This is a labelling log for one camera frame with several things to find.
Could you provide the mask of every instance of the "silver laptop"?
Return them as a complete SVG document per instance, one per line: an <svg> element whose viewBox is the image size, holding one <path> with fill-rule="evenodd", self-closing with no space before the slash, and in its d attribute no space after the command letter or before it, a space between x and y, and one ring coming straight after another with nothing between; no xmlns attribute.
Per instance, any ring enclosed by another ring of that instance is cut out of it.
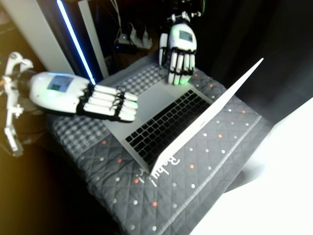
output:
<svg viewBox="0 0 313 235"><path fill-rule="evenodd" d="M134 122L105 125L147 173L154 173L221 111L262 60L215 102L190 83L173 86L162 79L138 96Z"/></svg>

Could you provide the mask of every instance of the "gray quilted tablecloth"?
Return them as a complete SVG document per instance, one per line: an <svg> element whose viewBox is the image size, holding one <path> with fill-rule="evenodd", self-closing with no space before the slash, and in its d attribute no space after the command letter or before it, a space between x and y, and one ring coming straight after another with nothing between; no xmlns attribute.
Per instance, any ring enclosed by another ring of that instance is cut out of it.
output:
<svg viewBox="0 0 313 235"><path fill-rule="evenodd" d="M160 79L155 59L146 57L104 84L121 85L138 95ZM200 70L190 82L212 100L225 91ZM268 121L233 97L157 174L149 176L103 121L79 116L50 116L49 121L90 193L130 235L189 234L271 129Z"/></svg>

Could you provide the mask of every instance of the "laptop keyboard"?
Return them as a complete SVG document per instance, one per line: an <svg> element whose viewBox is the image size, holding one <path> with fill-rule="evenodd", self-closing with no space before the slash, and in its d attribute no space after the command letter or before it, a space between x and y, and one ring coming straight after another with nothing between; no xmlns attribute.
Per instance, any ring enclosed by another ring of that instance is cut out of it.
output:
<svg viewBox="0 0 313 235"><path fill-rule="evenodd" d="M126 141L150 165L209 106L189 90L129 135Z"/></svg>

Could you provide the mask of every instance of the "white robotic hand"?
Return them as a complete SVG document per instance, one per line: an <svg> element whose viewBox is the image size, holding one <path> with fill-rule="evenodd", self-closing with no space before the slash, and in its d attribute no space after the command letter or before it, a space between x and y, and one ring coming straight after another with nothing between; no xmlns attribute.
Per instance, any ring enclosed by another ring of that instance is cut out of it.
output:
<svg viewBox="0 0 313 235"><path fill-rule="evenodd" d="M118 89L93 86L89 80L62 73L41 72L32 77L29 98L48 111L131 122L138 97Z"/></svg>
<svg viewBox="0 0 313 235"><path fill-rule="evenodd" d="M182 16L185 22L190 19L186 13ZM186 23L172 26L169 35L162 33L160 38L159 64L165 65L168 51L171 53L168 83L178 85L189 81L195 70L197 39L193 30Z"/></svg>

